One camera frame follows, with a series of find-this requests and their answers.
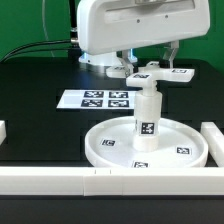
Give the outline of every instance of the black and white marker sheet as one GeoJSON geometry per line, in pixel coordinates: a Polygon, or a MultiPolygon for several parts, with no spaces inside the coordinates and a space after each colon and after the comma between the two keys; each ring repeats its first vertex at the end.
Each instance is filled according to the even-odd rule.
{"type": "Polygon", "coordinates": [[[57,109],[134,109],[135,91],[65,90],[57,109]]]}

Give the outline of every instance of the white rectangular bar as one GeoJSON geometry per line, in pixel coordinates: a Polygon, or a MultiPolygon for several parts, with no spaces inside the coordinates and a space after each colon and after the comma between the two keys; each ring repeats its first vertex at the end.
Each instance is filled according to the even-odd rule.
{"type": "Polygon", "coordinates": [[[147,169],[124,172],[123,195],[224,195],[224,170],[147,169]]]}
{"type": "Polygon", "coordinates": [[[88,168],[1,167],[0,195],[83,195],[88,168]]]}
{"type": "Polygon", "coordinates": [[[0,167],[0,195],[224,195],[224,170],[0,167]]]}
{"type": "Polygon", "coordinates": [[[219,167],[224,167],[224,136],[213,122],[203,122],[201,134],[209,145],[209,152],[219,167]]]}
{"type": "Polygon", "coordinates": [[[0,145],[2,144],[5,138],[6,138],[5,122],[0,121],[0,145]]]}

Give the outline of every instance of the black table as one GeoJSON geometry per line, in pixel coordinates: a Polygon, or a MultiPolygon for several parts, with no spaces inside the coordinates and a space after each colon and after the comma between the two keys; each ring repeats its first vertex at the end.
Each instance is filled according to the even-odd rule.
{"type": "MultiPolygon", "coordinates": [[[[194,68],[188,83],[161,81],[162,117],[200,130],[213,121],[224,131],[224,76],[208,63],[177,60],[194,68]]],[[[95,124],[132,115],[132,110],[59,110],[65,89],[130,90],[124,79],[79,68],[67,59],[26,58],[0,65],[0,120],[7,139],[0,166],[91,166],[86,132],[95,124]]],[[[209,157],[207,166],[216,166],[209,157]]],[[[223,223],[223,197],[34,197],[0,196],[0,223],[223,223]]]]}

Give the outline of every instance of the green wall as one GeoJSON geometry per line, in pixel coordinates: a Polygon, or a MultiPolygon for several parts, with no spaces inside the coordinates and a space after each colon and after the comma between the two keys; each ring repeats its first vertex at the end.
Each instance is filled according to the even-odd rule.
{"type": "MultiPolygon", "coordinates": [[[[42,23],[43,0],[0,1],[0,57],[15,47],[45,40],[42,23]]],[[[46,28],[50,40],[69,38],[68,0],[46,1],[46,28]]],[[[211,29],[205,37],[181,41],[178,58],[210,62],[224,74],[224,1],[210,0],[211,29]]],[[[157,57],[155,47],[136,50],[138,57],[157,57]]],[[[51,56],[41,53],[33,56],[51,56]]]]}

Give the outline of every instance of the white circular tray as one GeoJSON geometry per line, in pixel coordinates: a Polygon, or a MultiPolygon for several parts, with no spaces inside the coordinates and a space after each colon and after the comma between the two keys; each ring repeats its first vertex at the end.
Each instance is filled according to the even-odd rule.
{"type": "Polygon", "coordinates": [[[153,152],[133,148],[134,117],[104,121],[85,138],[87,159],[95,167],[203,167],[208,145],[202,135],[182,123],[160,119],[159,147],[153,152]]]}

